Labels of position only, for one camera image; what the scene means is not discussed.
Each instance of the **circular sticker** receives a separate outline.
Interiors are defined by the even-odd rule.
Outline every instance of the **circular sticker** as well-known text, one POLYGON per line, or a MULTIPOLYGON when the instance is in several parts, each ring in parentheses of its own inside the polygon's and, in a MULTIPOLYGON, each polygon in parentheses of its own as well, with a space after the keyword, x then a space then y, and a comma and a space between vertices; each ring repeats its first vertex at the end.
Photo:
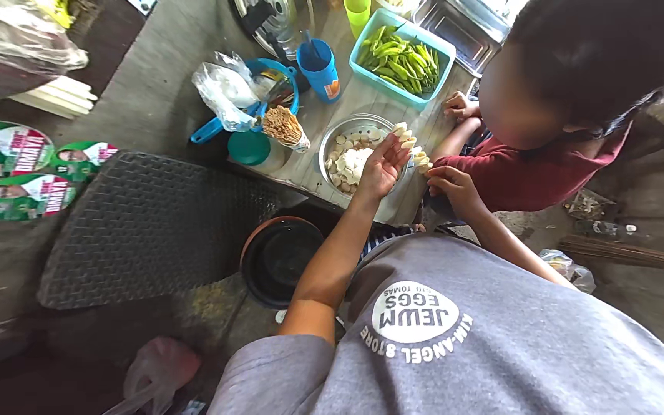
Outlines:
POLYGON ((117 147, 99 141, 70 143, 53 154, 50 165, 61 177, 72 182, 86 182, 117 150, 117 147))
POLYGON ((0 219, 27 221, 52 216, 73 200, 76 189, 52 174, 25 174, 0 179, 0 219))
POLYGON ((0 121, 0 177, 40 170, 48 164, 54 149, 40 131, 0 121))

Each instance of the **child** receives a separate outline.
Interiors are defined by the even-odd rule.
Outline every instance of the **child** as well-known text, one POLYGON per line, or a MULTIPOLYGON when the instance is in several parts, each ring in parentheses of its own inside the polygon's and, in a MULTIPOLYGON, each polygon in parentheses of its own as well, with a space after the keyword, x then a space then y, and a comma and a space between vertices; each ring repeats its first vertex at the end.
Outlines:
POLYGON ((610 164, 634 114, 664 97, 664 2, 531 0, 480 84, 443 106, 462 120, 432 152, 495 211, 539 211, 610 164), (493 137, 460 150, 481 119, 493 137))

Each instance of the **hand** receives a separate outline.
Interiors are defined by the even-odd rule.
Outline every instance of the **hand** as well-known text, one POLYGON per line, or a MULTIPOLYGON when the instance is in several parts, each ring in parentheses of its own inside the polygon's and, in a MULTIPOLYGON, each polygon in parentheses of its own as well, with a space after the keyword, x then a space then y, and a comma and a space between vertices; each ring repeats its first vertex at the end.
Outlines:
POLYGON ((371 197, 381 202, 396 183, 401 167, 409 161, 409 153, 409 149, 401 148, 398 137, 388 134, 366 160, 355 196, 371 197))
POLYGON ((480 106, 478 102, 471 101, 463 92, 456 91, 442 102, 445 108, 445 115, 457 117, 464 120, 470 117, 480 117, 480 106))
POLYGON ((445 165, 429 169, 426 176, 429 177, 429 194, 445 194, 457 217, 466 223, 471 224, 484 215, 491 215, 469 174, 445 165))

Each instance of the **table surface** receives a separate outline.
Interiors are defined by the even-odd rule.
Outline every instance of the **table surface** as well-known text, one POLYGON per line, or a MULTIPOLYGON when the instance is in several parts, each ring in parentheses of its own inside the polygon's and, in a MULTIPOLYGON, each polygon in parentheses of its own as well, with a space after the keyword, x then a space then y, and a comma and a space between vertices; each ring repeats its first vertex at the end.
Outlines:
MULTIPOLYGON (((329 203, 347 208, 350 200, 334 191, 319 173, 319 144, 327 128, 351 114, 369 113, 379 115, 392 123, 406 121, 417 137, 417 146, 427 153, 439 144, 455 126, 455 120, 446 118, 440 109, 442 100, 455 90, 469 92, 475 85, 475 78, 465 69, 454 64, 439 95, 430 101, 422 111, 407 107, 406 104, 379 93, 370 83, 363 80, 348 64, 355 38, 344 10, 330 11, 324 26, 317 28, 317 37, 329 43, 334 52, 341 97, 336 103, 323 103, 313 91, 300 96, 297 118, 311 141, 311 148, 304 154, 293 152, 283 167, 271 174, 263 174, 277 183, 314 194, 329 203)), ((375 221, 393 226, 412 223, 426 188, 426 180, 414 168, 407 174, 395 191, 383 198, 375 221)))

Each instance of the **pink plastic bag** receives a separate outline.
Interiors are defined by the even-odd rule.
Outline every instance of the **pink plastic bag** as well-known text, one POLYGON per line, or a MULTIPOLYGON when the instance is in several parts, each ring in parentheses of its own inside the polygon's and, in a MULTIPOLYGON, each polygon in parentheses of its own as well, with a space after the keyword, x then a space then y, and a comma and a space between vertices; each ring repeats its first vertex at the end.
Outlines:
POLYGON ((124 401, 103 415, 127 415, 143 408, 150 415, 163 415, 173 394, 193 379, 199 357, 185 344, 170 337, 156 337, 137 351, 124 379, 124 401))

